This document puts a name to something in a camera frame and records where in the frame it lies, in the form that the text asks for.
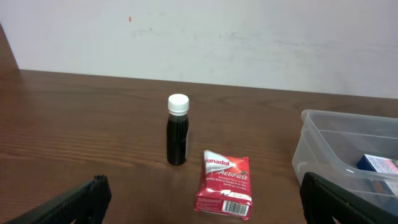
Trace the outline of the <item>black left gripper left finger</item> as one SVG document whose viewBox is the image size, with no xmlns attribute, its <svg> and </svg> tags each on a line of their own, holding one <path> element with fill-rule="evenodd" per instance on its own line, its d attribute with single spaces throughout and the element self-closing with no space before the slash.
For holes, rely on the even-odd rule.
<svg viewBox="0 0 398 224">
<path fill-rule="evenodd" d="M 108 178 L 96 175 L 93 180 L 78 185 L 7 223 L 102 224 L 111 197 Z"/>
</svg>

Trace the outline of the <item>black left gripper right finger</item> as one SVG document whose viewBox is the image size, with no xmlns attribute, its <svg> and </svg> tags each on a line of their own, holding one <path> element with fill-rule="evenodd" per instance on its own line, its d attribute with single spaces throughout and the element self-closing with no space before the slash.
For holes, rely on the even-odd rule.
<svg viewBox="0 0 398 224">
<path fill-rule="evenodd" d="M 308 224 L 397 223 L 397 215 L 330 182 L 306 172 L 300 186 L 303 214 Z"/>
</svg>

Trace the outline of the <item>white blue medicine box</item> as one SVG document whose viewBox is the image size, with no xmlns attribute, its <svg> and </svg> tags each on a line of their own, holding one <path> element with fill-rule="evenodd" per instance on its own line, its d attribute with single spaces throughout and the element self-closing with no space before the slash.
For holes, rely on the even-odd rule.
<svg viewBox="0 0 398 224">
<path fill-rule="evenodd" d="M 359 170 L 376 172 L 378 174 L 397 175 L 397 166 L 395 161 L 385 157 L 364 154 L 357 162 L 356 166 Z M 396 181 L 372 180 L 371 183 L 377 193 L 397 196 Z"/>
</svg>

